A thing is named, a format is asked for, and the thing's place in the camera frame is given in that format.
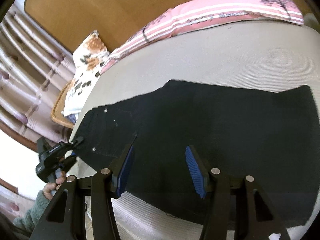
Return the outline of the grey-green knitted sleeve forearm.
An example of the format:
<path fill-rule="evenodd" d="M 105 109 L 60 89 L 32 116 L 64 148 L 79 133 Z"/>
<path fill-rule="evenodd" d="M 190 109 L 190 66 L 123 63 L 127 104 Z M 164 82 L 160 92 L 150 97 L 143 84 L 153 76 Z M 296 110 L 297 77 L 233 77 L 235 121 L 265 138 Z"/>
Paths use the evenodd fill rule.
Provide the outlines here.
<path fill-rule="evenodd" d="M 35 203 L 23 217 L 15 218 L 13 221 L 14 226 L 22 231 L 31 234 L 43 215 L 50 200 L 48 200 L 43 191 L 39 191 Z"/>

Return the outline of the person's left hand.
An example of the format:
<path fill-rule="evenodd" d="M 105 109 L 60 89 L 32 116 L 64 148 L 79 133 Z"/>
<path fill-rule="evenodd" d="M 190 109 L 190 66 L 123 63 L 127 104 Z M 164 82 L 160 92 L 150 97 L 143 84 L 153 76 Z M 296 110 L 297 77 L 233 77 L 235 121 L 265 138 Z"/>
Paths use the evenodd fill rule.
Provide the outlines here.
<path fill-rule="evenodd" d="M 56 192 L 61 184 L 65 181 L 66 179 L 66 173 L 61 172 L 60 177 L 56 179 L 54 183 L 48 182 L 45 187 L 43 188 L 43 194 L 46 199 L 51 200 L 53 198 L 54 192 Z"/>

